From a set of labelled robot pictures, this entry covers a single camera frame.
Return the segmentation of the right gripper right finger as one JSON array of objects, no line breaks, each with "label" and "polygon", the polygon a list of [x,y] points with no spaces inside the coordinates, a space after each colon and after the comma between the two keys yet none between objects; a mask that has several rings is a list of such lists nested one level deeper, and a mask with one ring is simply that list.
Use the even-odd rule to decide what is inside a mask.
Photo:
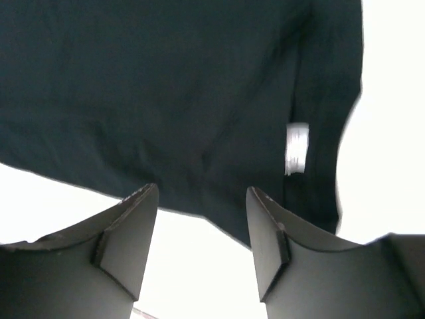
[{"label": "right gripper right finger", "polygon": [[366,245],[336,237],[246,194],[260,301],[269,318],[423,318],[424,236],[387,234]]}]

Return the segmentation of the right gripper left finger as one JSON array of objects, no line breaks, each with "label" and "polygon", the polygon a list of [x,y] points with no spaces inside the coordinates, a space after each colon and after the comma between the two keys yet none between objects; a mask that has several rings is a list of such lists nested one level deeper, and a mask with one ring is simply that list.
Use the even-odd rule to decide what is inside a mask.
[{"label": "right gripper left finger", "polygon": [[159,191],[28,243],[1,246],[1,317],[129,318],[139,299]]}]

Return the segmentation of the black t shirt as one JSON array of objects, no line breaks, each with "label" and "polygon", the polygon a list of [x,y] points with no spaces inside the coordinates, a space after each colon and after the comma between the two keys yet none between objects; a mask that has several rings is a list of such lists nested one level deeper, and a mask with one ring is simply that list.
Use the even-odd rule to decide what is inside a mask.
[{"label": "black t shirt", "polygon": [[362,65],[360,1],[2,1],[1,162],[243,245],[249,187],[335,233]]}]

